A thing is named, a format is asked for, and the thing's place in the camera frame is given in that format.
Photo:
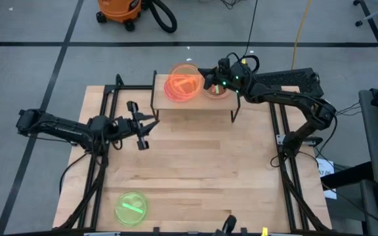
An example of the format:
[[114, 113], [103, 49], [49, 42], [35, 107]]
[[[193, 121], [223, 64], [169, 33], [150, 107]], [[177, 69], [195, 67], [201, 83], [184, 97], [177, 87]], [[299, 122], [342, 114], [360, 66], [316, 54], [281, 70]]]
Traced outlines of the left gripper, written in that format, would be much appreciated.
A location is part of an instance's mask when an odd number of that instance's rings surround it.
[[121, 150], [123, 147], [123, 139], [132, 135], [136, 135], [138, 138], [137, 146], [139, 150], [145, 150], [149, 148], [148, 142], [144, 139], [149, 135], [150, 131], [159, 123], [154, 121], [147, 125], [143, 125], [141, 121], [157, 119], [155, 115], [145, 115], [138, 110], [138, 104], [133, 101], [127, 102], [127, 109], [131, 113], [131, 118], [118, 117], [114, 119], [114, 132], [110, 138], [110, 142], [114, 149]]

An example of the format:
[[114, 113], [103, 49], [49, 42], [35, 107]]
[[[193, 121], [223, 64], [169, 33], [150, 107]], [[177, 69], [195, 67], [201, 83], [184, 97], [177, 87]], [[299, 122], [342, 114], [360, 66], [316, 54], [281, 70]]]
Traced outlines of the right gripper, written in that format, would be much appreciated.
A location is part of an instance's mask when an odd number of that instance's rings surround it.
[[218, 84], [230, 89], [240, 95], [246, 95], [250, 87], [252, 71], [247, 64], [241, 60], [230, 64], [229, 58], [221, 58], [218, 67], [198, 68], [199, 73], [204, 77], [204, 89], [209, 89], [216, 85], [215, 76], [217, 75]]

